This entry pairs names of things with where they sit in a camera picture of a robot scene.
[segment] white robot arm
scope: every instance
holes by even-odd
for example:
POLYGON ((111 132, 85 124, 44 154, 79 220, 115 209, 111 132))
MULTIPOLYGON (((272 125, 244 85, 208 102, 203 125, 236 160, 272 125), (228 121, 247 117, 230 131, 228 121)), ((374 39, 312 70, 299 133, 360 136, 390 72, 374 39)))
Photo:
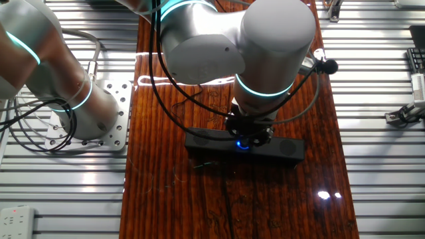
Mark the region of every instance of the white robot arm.
MULTIPOLYGON (((316 22, 300 0, 257 0, 234 13, 218 13, 212 0, 118 2, 148 21, 153 12, 161 12, 157 31, 168 71, 177 81, 202 84, 235 74, 234 97, 242 115, 274 109, 296 75, 309 72, 315 62, 305 56, 316 22)), ((88 79, 66 47, 58 19, 39 0, 0 5, 0 40, 0 98, 13 97, 26 84, 37 97, 68 99, 88 79)), ((114 124, 116 102, 91 81, 84 87, 70 102, 79 106, 75 137, 93 139, 114 124)))

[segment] electrical outlet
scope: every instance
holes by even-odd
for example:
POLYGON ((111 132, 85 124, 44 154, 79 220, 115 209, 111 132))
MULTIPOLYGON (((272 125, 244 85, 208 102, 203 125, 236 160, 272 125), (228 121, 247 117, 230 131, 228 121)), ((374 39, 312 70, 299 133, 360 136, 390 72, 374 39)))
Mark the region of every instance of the electrical outlet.
POLYGON ((31 239, 34 209, 29 206, 4 208, 0 211, 0 239, 31 239))

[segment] wood grain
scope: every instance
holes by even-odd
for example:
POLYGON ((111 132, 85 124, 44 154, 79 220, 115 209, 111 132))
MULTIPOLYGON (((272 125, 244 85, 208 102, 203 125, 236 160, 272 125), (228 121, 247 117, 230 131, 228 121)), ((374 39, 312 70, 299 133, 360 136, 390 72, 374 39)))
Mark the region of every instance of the wood grain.
MULTIPOLYGON (((313 49, 323 47, 316 17, 313 49)), ((227 11, 243 6, 220 2, 227 11)), ((138 52, 147 52, 149 23, 139 22, 138 52)), ((305 140, 305 161, 295 169, 211 163, 184 147, 185 134, 162 112, 153 95, 147 55, 137 57, 120 238, 359 238, 328 77, 320 97, 302 118, 276 127, 276 136, 305 140), (319 196, 328 193, 330 197, 319 196)), ((154 58, 154 75, 165 105, 182 102, 154 58)), ((311 101, 311 77, 278 119, 294 116, 311 101)), ((195 94, 198 86, 183 87, 195 94)), ((196 98, 229 110, 232 84, 204 86, 196 98)), ((173 108, 187 127, 224 129, 223 118, 190 102, 173 108)))

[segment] metal mounting plate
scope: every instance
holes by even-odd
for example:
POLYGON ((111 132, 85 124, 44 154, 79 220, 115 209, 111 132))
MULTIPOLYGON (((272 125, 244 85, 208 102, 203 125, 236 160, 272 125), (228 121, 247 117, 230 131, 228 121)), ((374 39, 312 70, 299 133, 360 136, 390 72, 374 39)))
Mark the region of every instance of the metal mounting plate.
MULTIPOLYGON (((118 82, 117 80, 97 80, 96 84, 114 96, 122 115, 118 115, 115 125, 101 138, 90 141, 72 139, 71 144, 64 147, 63 151, 120 151, 126 145, 132 84, 128 81, 118 82)), ((60 125, 59 117, 54 112, 50 117, 50 123, 60 125)), ((61 137, 61 135, 66 135, 62 128, 54 129, 51 125, 48 127, 47 137, 55 138, 61 137)), ((51 149, 58 143, 60 143, 60 139, 56 141, 46 139, 44 145, 47 149, 51 149)))

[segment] glowing cyan light ring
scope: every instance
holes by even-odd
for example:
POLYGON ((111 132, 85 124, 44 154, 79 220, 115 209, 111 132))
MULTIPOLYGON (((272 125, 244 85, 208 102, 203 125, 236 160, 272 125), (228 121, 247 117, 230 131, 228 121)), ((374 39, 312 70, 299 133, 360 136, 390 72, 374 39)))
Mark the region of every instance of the glowing cyan light ring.
POLYGON ((278 93, 273 93, 273 94, 265 94, 265 93, 259 93, 259 92, 256 92, 256 91, 253 91, 253 90, 251 90, 250 88, 248 88, 247 86, 245 86, 244 85, 244 83, 242 83, 242 81, 240 80, 240 78, 239 78, 239 76, 238 75, 236 75, 236 79, 238 80, 238 82, 239 82, 239 84, 247 91, 247 92, 250 92, 251 94, 254 94, 254 95, 257 95, 257 96, 262 96, 262 97, 273 97, 273 96, 279 96, 279 95, 281 95, 281 94, 284 94, 284 93, 286 93, 288 90, 290 90, 290 88, 292 87, 292 85, 294 84, 293 82, 292 82, 292 84, 288 87, 288 88, 286 88, 285 90, 282 90, 281 92, 278 92, 278 93))
POLYGON ((38 64, 40 64, 40 58, 39 56, 37 56, 37 54, 35 54, 35 52, 33 50, 31 50, 31 48, 29 48, 25 43, 23 43, 21 40, 19 40, 17 37, 13 36, 11 33, 7 33, 7 36, 9 36, 9 38, 15 43, 18 44, 19 46, 23 47, 25 50, 27 50, 27 52, 29 52, 29 54, 31 54, 35 60, 37 61, 38 64))
POLYGON ((205 1, 201 1, 201 0, 182 1, 180 3, 177 3, 177 4, 173 5, 173 6, 171 6, 167 10, 165 10, 165 12, 161 14, 161 20, 160 21, 162 21, 165 18, 165 16, 167 16, 168 14, 170 14, 170 12, 172 12, 174 9, 176 9, 178 7, 181 7, 181 6, 184 6, 184 5, 195 4, 195 3, 200 3, 200 4, 203 4, 203 5, 209 6, 210 8, 214 9, 215 11, 217 11, 217 9, 215 8, 214 5, 212 5, 211 3, 207 3, 205 1))
MULTIPOLYGON (((93 89, 93 82, 91 81, 91 80, 89 80, 90 81, 90 90, 89 90, 89 92, 88 92, 88 94, 87 94, 87 96, 86 96, 86 98, 83 100, 83 101, 81 101, 81 103, 79 103, 77 106, 74 106, 73 108, 72 108, 72 110, 75 110, 75 109, 77 109, 78 107, 80 107, 80 106, 82 106, 84 103, 86 103, 86 101, 88 100, 88 98, 90 97, 90 95, 92 94, 92 89, 93 89)), ((53 111, 56 111, 56 112, 65 112, 64 110, 55 110, 55 109, 52 109, 53 111)))

